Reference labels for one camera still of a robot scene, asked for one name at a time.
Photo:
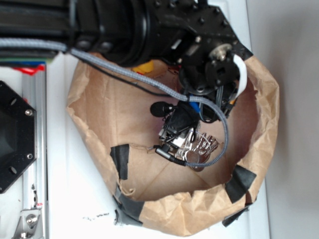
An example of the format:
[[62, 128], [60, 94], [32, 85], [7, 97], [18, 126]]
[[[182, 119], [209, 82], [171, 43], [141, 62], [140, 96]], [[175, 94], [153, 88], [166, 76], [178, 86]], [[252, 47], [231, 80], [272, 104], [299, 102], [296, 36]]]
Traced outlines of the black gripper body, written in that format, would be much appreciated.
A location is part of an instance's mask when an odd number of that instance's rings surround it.
[[213, 96], [219, 87], [238, 96], [246, 88], [247, 49], [218, 6], [205, 0], [149, 0], [150, 58], [179, 67], [189, 93]]

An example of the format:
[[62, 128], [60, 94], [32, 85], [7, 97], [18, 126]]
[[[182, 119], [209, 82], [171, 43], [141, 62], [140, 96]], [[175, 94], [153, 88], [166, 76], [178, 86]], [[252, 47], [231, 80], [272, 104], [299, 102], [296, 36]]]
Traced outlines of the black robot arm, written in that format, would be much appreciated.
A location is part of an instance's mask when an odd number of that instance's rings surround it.
[[212, 96], [238, 89], [235, 56], [252, 53], [218, 6], [205, 0], [3, 0], [1, 57], [51, 57], [48, 40], [102, 54], [123, 67], [159, 59], [179, 68], [182, 87]]

